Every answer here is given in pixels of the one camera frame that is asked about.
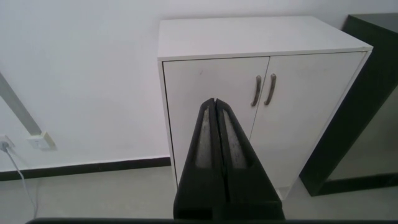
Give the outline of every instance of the wall-mounted pipe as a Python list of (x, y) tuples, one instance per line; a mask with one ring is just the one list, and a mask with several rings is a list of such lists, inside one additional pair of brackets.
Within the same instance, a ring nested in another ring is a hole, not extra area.
[(19, 121), (25, 126), (26, 130), (30, 135), (40, 135), (42, 130), (39, 125), (35, 122), (29, 112), (26, 110), (25, 106), (19, 100), (18, 96), (14, 93), (11, 86), (8, 84), (7, 80), (0, 73), (0, 96), (10, 107), (12, 112), (17, 116)]

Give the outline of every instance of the cabinet top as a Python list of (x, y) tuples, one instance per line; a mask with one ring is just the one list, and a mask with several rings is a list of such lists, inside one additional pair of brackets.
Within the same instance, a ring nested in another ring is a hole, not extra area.
[(324, 54), (372, 46), (312, 16), (160, 22), (158, 61)]
[(398, 34), (398, 13), (358, 14), (349, 16)]

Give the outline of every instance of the white cabinet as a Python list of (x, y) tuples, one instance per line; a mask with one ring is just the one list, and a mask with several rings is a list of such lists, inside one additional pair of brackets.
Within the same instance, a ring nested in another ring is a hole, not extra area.
[[(200, 105), (219, 98), (234, 110), (247, 136), (253, 127), (257, 87), (262, 86), (269, 57), (164, 62), (175, 161), (185, 161)], [(184, 162), (175, 163), (180, 179)]]
[(162, 21), (158, 65), (176, 184), (199, 107), (219, 98), (284, 198), (371, 49), (307, 16)]
[(298, 177), (364, 54), (271, 57), (250, 142), (280, 195)]

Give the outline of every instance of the dark cabinet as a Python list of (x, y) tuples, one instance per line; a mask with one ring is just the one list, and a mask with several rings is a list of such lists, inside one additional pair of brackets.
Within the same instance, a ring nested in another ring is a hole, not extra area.
[(300, 178), (312, 195), (398, 185), (398, 14), (348, 16), (373, 51)]

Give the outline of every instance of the floor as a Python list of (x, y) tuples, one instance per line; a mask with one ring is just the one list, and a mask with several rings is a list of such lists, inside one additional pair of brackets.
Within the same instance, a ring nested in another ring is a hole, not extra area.
[[(27, 185), (38, 217), (173, 217), (170, 167), (29, 179)], [(283, 206), (287, 219), (398, 220), (398, 187), (311, 197), (297, 181)], [(0, 223), (32, 216), (21, 181), (0, 182)]]

